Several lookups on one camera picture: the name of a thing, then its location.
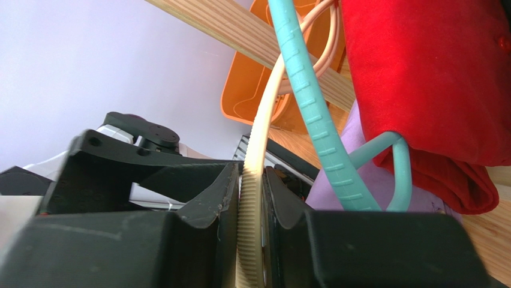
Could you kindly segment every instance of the folded red garment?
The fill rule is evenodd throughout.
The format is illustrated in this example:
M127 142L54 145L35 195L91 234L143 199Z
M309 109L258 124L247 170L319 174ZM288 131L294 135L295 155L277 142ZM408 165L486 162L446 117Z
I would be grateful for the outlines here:
M499 0L342 0L366 140L410 145L413 184L452 209L494 209L485 166L511 165L511 34ZM392 171L392 151L374 159Z

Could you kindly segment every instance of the purple fabric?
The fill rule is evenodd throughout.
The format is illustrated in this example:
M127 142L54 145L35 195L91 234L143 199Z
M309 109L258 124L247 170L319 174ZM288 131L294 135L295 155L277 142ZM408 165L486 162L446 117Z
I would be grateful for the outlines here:
M351 108L350 116L342 131L341 140L348 153L365 144L360 124L357 102ZM389 206L394 194L394 176L384 168L377 167L372 161L358 170L360 177L383 210ZM310 207L318 210L343 210L323 169L312 186L306 200ZM451 210L440 198L421 188L413 187L409 212L444 212L461 221L461 215Z

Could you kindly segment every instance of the red button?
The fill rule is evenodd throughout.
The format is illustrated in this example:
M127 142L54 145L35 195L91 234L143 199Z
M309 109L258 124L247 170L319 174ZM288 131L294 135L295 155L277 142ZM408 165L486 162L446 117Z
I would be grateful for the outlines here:
M500 46L500 49L502 49L507 54L511 53L511 40L509 40L507 37L500 37L498 39L498 45Z

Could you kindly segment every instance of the white wall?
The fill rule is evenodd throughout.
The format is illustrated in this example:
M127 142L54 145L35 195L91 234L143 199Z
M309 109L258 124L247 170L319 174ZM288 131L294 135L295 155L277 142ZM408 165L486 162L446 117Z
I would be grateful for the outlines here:
M144 0L0 0L0 171L56 155L110 111L231 158L250 130L220 111L233 54Z

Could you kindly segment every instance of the orange bin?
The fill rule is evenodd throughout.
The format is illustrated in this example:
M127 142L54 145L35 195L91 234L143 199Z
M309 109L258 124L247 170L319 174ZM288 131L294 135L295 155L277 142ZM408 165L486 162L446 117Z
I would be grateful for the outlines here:
M305 17L319 0L294 0L296 11ZM255 0L250 12L273 26L267 0ZM309 53L319 58L328 40L330 12L326 11L312 24L304 35ZM344 46L339 45L330 67L339 71L342 66ZM259 102L271 70L249 57L236 52L221 97L221 110L225 117L252 125ZM276 99L272 127L306 134L300 110L293 94L280 95Z

